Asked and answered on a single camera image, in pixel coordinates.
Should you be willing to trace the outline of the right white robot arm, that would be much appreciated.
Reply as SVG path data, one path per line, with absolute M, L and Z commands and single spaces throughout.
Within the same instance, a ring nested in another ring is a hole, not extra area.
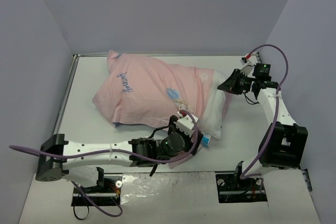
M 250 185 L 252 178 L 262 178 L 272 169 L 298 168 L 308 138 L 307 128 L 298 125 L 289 114 L 282 99 L 281 83 L 272 81 L 270 67 L 270 64 L 246 64 L 242 69 L 234 69 L 217 87 L 235 95 L 252 92 L 269 124 L 257 155 L 236 166 L 233 183 L 240 189 Z

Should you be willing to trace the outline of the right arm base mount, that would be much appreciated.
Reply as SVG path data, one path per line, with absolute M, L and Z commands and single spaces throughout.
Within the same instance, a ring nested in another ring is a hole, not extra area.
M 234 173 L 216 173 L 217 198 L 220 204 L 267 202 L 261 179 L 248 178 L 240 184 Z

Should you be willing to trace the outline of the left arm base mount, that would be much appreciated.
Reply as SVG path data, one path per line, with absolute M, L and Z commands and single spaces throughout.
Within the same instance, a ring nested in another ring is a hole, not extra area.
M 103 185 L 91 188 L 82 188 L 80 186 L 80 188 L 99 207 L 117 206 L 121 204 L 120 199 L 121 189 L 118 188 L 115 184 L 117 181 L 121 180 L 122 180 L 121 175 L 107 175 L 104 178 Z M 71 200 L 71 206 L 91 207 L 92 203 L 90 203 L 84 196 L 82 196 L 78 189 L 74 188 Z

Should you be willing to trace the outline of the white pillow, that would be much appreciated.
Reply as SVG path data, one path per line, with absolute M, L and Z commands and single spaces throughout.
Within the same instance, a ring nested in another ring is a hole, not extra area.
M 203 134 L 201 144 L 206 148 L 209 148 L 211 140 L 220 140 L 222 137 L 223 120 L 231 102 L 231 95 L 217 87 L 226 79 L 222 72 L 214 70 L 207 104 L 199 122 Z

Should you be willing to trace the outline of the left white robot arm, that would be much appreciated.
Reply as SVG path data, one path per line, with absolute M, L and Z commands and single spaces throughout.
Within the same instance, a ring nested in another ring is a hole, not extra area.
M 197 121 L 186 114 L 171 116 L 165 126 L 167 137 L 162 140 L 150 135 L 111 144 L 85 144 L 55 134 L 40 147 L 35 178 L 40 182 L 67 179 L 101 191 L 106 185 L 104 165 L 155 170 L 160 164 L 176 164 L 194 156 L 204 136 L 194 125 Z

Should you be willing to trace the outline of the pink and blue Frozen pillowcase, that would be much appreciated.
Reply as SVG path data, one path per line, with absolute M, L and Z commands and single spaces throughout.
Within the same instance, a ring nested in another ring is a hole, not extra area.
M 172 115 L 187 110 L 202 119 L 214 69 L 169 64 L 160 59 L 110 51 L 109 75 L 92 102 L 113 126 L 167 126 Z

